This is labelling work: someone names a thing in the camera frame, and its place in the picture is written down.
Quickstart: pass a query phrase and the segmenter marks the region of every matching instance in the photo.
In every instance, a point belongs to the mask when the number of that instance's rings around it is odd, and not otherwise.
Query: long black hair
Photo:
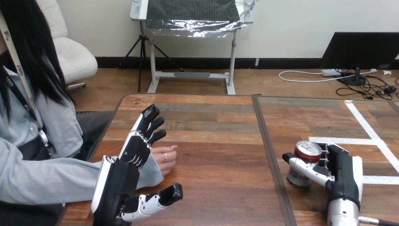
[[[50,27],[36,0],[0,0],[0,10],[35,96],[41,92],[47,100],[60,105],[65,105],[63,97],[72,101],[66,90]],[[11,107],[4,77],[0,72],[0,93],[10,119]]]

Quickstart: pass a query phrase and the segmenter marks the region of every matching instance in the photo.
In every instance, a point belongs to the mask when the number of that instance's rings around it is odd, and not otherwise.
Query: black and white robotic hand
[[[183,198],[182,186],[172,186],[156,194],[135,196],[139,169],[151,153],[151,145],[166,135],[153,133],[164,123],[154,105],[145,109],[135,122],[119,157],[103,157],[91,210],[93,226],[127,226],[148,218]]]
[[[283,159],[293,169],[326,187],[328,226],[358,226],[363,192],[362,159],[351,157],[347,150],[336,144],[316,144],[323,150],[318,164],[292,153],[283,154]]]

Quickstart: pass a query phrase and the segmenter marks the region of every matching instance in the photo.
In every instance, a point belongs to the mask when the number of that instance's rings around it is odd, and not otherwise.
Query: woman
[[[0,222],[1,225],[54,225],[60,213],[59,203],[93,198],[100,164],[82,160],[92,151],[112,114],[76,116],[50,29],[35,0],[0,0],[0,10],[36,106],[33,114],[24,108],[23,102],[29,103],[27,92],[1,37]],[[14,81],[25,100],[16,97],[6,78]],[[49,150],[39,137],[39,126],[45,127],[52,144]],[[163,180],[175,165],[175,148],[152,149],[140,170],[137,188],[155,186]]]

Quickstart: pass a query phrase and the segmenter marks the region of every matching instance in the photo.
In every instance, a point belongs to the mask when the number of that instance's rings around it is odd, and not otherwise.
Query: monitor stand
[[[355,76],[351,76],[349,78],[341,78],[353,74],[355,74]],[[366,78],[360,75],[360,67],[356,67],[355,73],[341,73],[341,75],[337,75],[336,78],[341,78],[338,79],[338,81],[348,86],[362,86],[366,83]]]

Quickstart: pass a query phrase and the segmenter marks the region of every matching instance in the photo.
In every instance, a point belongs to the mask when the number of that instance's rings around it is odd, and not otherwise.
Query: robotic hand
[[[318,164],[302,160],[292,153],[283,159],[292,169],[326,187],[328,226],[358,226],[363,191],[363,165],[358,156],[336,144],[316,143],[323,150]]]
[[[138,171],[151,153],[151,145],[166,135],[165,130],[153,133],[164,123],[156,117],[154,105],[145,109],[123,145],[119,157],[103,157],[91,210],[93,226],[128,226],[130,222],[148,218],[183,198],[182,186],[172,186],[156,194],[135,196]]]

